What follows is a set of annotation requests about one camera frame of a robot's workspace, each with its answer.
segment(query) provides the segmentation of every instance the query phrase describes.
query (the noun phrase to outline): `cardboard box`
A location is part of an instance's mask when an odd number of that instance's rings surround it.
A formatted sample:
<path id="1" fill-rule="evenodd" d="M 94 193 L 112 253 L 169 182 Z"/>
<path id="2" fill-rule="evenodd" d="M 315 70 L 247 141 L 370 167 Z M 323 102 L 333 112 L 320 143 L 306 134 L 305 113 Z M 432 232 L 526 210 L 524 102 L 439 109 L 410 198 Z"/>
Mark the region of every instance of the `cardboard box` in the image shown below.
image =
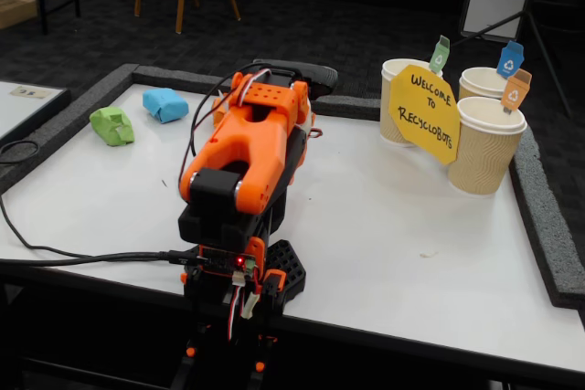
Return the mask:
<path id="1" fill-rule="evenodd" d="M 37 0 L 0 0 L 0 29 L 37 16 Z"/>

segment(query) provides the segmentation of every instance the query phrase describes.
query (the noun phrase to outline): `paper cup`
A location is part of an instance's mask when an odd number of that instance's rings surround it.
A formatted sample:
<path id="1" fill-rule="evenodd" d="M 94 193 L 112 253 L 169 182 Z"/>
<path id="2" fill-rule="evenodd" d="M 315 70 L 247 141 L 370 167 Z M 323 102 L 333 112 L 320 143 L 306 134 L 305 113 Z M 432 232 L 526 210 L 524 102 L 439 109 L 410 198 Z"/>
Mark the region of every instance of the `paper cup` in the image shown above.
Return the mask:
<path id="1" fill-rule="evenodd" d="M 459 78 L 459 100 L 470 96 L 485 96 L 501 100 L 507 80 L 493 68 L 470 68 Z"/>
<path id="2" fill-rule="evenodd" d="M 477 96 L 460 100 L 457 108 L 461 136 L 449 181 L 467 194 L 494 194 L 528 126 L 524 114 L 508 115 L 499 100 Z"/>
<path id="3" fill-rule="evenodd" d="M 405 67 L 409 65 L 421 66 L 427 70 L 429 63 L 419 61 L 417 59 L 396 58 L 389 59 L 382 65 L 382 99 L 380 102 L 380 136 L 386 144 L 392 146 L 410 147 L 414 146 L 404 139 L 400 134 L 399 127 L 396 126 L 394 120 L 388 112 L 388 105 L 390 104 L 390 83 Z M 438 73 L 439 78 L 442 78 L 442 71 Z"/>

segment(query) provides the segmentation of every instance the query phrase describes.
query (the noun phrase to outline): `yellow sign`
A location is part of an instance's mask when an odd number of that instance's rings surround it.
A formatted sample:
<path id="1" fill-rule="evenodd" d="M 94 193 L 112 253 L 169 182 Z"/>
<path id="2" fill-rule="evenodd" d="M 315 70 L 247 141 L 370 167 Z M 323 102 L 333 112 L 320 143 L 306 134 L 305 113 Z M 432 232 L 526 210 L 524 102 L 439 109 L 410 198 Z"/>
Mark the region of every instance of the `yellow sign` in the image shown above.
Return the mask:
<path id="1" fill-rule="evenodd" d="M 406 67 L 391 82 L 388 112 L 406 140 L 442 164 L 457 158 L 459 111 L 444 79 L 419 66 Z"/>

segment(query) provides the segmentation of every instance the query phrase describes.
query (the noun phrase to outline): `blue sponge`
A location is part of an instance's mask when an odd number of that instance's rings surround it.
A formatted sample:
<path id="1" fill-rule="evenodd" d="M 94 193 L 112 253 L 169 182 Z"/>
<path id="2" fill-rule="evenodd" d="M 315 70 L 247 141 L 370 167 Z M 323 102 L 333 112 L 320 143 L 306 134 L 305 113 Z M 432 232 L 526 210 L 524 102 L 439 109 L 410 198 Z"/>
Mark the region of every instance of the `blue sponge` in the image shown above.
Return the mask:
<path id="1" fill-rule="evenodd" d="M 189 105 L 172 89 L 153 89 L 143 93 L 143 105 L 161 123 L 176 121 L 189 113 Z"/>

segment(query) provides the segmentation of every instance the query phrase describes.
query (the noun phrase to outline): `table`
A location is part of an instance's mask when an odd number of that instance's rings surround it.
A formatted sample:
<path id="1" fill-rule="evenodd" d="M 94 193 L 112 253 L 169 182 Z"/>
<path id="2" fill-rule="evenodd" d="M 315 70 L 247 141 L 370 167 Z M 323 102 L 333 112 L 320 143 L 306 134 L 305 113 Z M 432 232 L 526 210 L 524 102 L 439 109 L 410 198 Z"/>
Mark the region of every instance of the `table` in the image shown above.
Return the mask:
<path id="1" fill-rule="evenodd" d="M 11 95 L 19 86 L 32 87 L 48 95 L 45 98 Z M 26 137 L 70 100 L 68 90 L 0 81 L 0 146 Z"/>
<path id="2" fill-rule="evenodd" d="M 179 91 L 189 116 L 162 125 L 142 107 L 147 89 L 133 85 L 112 104 L 131 119 L 134 144 L 109 147 L 86 126 L 6 192 L 29 242 L 90 254 L 190 247 L 178 234 L 184 202 L 176 181 L 201 96 Z M 309 141 L 272 238 L 290 240 L 307 270 L 305 291 L 278 324 L 585 383 L 585 331 L 576 311 L 550 304 L 509 175 L 493 198 L 463 196 L 424 151 L 382 144 L 376 122 L 322 116 L 316 126 L 324 136 Z M 201 126 L 197 148 L 211 132 L 211 123 Z M 23 248 L 4 223 L 0 242 L 0 258 L 53 258 Z M 31 272 L 48 283 L 130 290 L 135 300 L 182 300 L 181 268 L 164 262 Z M 6 273 L 20 275 L 0 268 Z"/>

